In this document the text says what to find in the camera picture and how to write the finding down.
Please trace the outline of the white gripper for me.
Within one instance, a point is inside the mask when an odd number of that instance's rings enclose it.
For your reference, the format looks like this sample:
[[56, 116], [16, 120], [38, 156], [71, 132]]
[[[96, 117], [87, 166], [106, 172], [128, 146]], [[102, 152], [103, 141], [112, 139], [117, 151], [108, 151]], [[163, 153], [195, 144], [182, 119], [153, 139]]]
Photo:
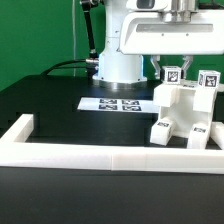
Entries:
[[199, 10], [192, 0], [174, 8], [176, 0], [128, 0], [120, 34], [124, 54], [152, 55], [154, 76], [163, 74], [159, 55], [185, 55], [181, 77], [193, 62], [192, 55], [224, 54], [224, 10]]

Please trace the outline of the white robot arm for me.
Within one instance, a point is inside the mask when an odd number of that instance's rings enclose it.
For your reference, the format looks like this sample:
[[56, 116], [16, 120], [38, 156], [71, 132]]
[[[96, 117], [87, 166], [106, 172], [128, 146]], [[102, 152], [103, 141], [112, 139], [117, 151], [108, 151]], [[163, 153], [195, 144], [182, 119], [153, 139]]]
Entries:
[[160, 74], [162, 55], [224, 54], [224, 9], [200, 9], [197, 0], [104, 0], [105, 48], [93, 81], [112, 89], [143, 86], [143, 57]]

